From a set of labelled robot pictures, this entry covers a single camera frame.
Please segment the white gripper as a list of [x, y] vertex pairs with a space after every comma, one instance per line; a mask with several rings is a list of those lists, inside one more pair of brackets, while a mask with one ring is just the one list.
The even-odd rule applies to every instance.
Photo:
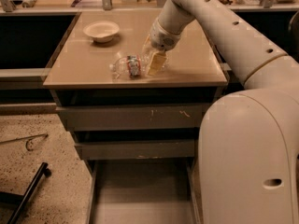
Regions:
[[158, 20], [151, 25], [149, 35], [147, 36], [143, 47], [142, 54], [149, 55], [147, 74], [155, 76], [164, 66], [167, 60], [166, 53], [155, 51], [151, 52], [152, 48], [162, 51], [173, 49], [180, 40], [180, 35], [173, 35], [167, 32], [159, 23]]

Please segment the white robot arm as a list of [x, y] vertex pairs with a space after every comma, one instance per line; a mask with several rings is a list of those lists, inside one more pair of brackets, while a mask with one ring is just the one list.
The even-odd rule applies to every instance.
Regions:
[[244, 89], [202, 120], [204, 224], [298, 224], [299, 63], [218, 0], [166, 0], [151, 45], [172, 49], [198, 21]]

